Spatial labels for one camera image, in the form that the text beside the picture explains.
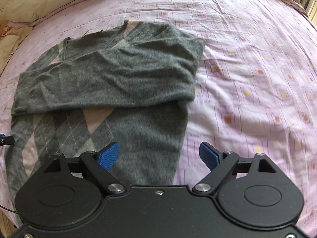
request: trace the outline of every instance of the gray sweater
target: gray sweater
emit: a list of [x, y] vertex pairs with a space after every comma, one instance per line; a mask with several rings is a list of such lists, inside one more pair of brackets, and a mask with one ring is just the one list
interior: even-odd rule
[[5, 155], [12, 199], [52, 154], [75, 157], [111, 141], [120, 146], [116, 178], [170, 184], [202, 51], [201, 39], [173, 26], [125, 21], [42, 54], [20, 75], [12, 106], [15, 145]]

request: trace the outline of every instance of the patterned bedsheet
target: patterned bedsheet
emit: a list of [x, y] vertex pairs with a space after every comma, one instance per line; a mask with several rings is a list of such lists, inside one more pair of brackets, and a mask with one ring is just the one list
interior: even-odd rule
[[[51, 46], [125, 19], [168, 22], [208, 41], [174, 183], [192, 186], [209, 172], [199, 159], [202, 141], [244, 157], [266, 153], [302, 191], [298, 226], [315, 235], [317, 31], [293, 7], [281, 0], [86, 0], [66, 8], [37, 25], [4, 70], [0, 133], [10, 133], [19, 74]], [[0, 204], [10, 207], [3, 151]], [[24, 155], [29, 173], [37, 157]]]

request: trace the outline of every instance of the silver bolt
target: silver bolt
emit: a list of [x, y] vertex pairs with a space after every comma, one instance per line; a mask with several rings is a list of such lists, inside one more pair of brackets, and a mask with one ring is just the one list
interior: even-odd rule
[[164, 192], [163, 192], [162, 190], [157, 190], [157, 191], [155, 191], [155, 194], [157, 194], [157, 195], [163, 195]]
[[201, 192], [207, 192], [211, 189], [209, 184], [206, 183], [199, 183], [195, 185], [195, 189]]
[[34, 236], [31, 235], [31, 234], [25, 234], [23, 237], [24, 237], [24, 238], [34, 238]]
[[123, 189], [123, 185], [119, 183], [113, 183], [108, 186], [108, 190], [112, 192], [120, 192], [123, 191]]

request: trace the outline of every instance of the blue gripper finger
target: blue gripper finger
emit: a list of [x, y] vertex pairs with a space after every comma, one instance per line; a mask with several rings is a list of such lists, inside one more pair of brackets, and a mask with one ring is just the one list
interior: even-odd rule
[[114, 163], [119, 158], [119, 144], [118, 142], [112, 142], [104, 149], [98, 152], [99, 160], [98, 164], [109, 171], [110, 168], [114, 165]]
[[199, 146], [199, 157], [210, 171], [223, 160], [222, 153], [205, 141]]

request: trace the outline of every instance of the pink bedsheet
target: pink bedsheet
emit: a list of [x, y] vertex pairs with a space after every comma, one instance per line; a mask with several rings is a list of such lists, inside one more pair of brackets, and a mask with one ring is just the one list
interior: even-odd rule
[[[209, 172], [202, 141], [244, 157], [263, 152], [305, 197], [298, 226], [317, 234], [317, 31], [281, 0], [86, 0], [66, 8], [37, 25], [5, 68], [0, 133], [10, 133], [19, 74], [41, 53], [124, 19], [168, 22], [208, 41], [174, 183], [192, 186]], [[10, 207], [0, 151], [0, 203]]]

